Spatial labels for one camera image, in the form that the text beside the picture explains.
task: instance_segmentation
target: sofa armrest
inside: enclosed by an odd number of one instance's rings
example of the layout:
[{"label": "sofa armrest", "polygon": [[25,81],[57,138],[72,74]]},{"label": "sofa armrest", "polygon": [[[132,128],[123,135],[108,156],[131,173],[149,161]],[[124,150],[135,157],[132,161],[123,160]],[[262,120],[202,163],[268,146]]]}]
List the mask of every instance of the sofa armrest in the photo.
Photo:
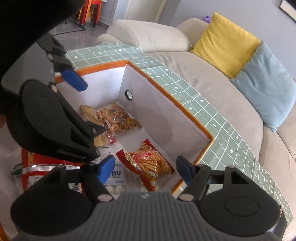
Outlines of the sofa armrest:
[{"label": "sofa armrest", "polygon": [[147,53],[189,52],[192,49],[189,39],[182,31],[158,23],[115,20],[106,33]]},{"label": "sofa armrest", "polygon": [[108,43],[122,43],[119,39],[113,37],[110,34],[102,34],[102,35],[100,35],[99,37],[97,37],[95,43],[96,43],[96,45],[99,45],[99,44],[104,43],[104,42],[108,42]]},{"label": "sofa armrest", "polygon": [[208,25],[208,23],[200,19],[191,18],[179,24],[176,28],[181,30],[189,38],[192,47],[194,47]]}]

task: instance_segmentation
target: green checkered tablecloth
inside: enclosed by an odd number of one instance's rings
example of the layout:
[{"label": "green checkered tablecloth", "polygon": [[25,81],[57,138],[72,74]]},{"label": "green checkered tablecloth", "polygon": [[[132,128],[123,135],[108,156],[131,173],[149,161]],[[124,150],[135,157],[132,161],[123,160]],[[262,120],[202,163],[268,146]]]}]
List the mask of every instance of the green checkered tablecloth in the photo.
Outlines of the green checkered tablecloth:
[{"label": "green checkered tablecloth", "polygon": [[[72,50],[66,53],[75,69],[97,64],[128,60],[146,73],[163,89],[185,107],[211,134],[215,140],[202,157],[200,163],[215,170],[224,170],[233,165],[283,207],[288,223],[293,219],[290,207],[269,173],[259,164],[254,154],[233,129],[227,120],[186,80],[161,62],[146,55],[140,48],[125,44],[103,43],[95,47]],[[175,195],[186,187],[182,184]],[[210,191],[220,189],[222,185],[211,185]]]}]

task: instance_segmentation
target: yellow pillow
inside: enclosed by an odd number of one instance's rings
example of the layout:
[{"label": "yellow pillow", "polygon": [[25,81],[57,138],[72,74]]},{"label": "yellow pillow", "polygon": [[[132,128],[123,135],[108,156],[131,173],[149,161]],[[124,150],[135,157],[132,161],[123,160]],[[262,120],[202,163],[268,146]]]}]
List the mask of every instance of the yellow pillow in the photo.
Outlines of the yellow pillow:
[{"label": "yellow pillow", "polygon": [[214,12],[211,23],[191,52],[232,79],[250,60],[259,43],[255,36]]}]

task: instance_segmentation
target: purple object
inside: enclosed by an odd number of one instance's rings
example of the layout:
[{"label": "purple object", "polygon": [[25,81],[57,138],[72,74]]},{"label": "purple object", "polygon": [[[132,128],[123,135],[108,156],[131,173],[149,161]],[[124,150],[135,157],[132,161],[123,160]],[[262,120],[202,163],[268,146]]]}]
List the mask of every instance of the purple object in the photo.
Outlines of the purple object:
[{"label": "purple object", "polygon": [[205,21],[206,23],[210,23],[211,19],[212,19],[212,17],[206,16],[202,20]]}]

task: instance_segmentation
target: light blue pillow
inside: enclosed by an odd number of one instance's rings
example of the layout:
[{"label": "light blue pillow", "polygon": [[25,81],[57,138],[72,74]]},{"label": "light blue pillow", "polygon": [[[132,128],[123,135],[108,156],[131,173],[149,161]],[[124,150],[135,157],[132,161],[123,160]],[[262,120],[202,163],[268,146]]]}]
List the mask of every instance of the light blue pillow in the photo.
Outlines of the light blue pillow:
[{"label": "light blue pillow", "polygon": [[258,111],[273,133],[296,101],[296,83],[262,41],[250,61],[230,80]]}]

